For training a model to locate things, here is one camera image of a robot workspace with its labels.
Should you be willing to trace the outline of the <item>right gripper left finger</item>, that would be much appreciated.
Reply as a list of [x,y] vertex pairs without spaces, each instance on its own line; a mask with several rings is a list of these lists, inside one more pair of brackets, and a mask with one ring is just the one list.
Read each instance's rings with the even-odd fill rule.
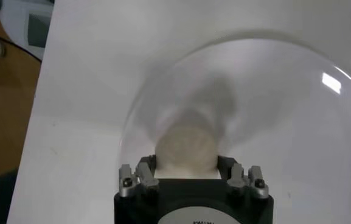
[[134,197],[138,188],[141,188],[142,195],[155,196],[159,191],[159,180],[155,178],[155,170],[155,155],[142,157],[134,172],[129,164],[121,165],[119,168],[119,196]]

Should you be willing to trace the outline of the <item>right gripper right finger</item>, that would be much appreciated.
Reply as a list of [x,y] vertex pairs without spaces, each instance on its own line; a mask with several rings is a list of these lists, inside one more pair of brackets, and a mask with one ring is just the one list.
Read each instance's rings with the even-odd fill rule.
[[266,200],[269,197],[269,187],[260,166],[251,166],[245,175],[243,166],[234,158],[219,155],[217,169],[231,195],[235,197],[248,195],[256,200]]

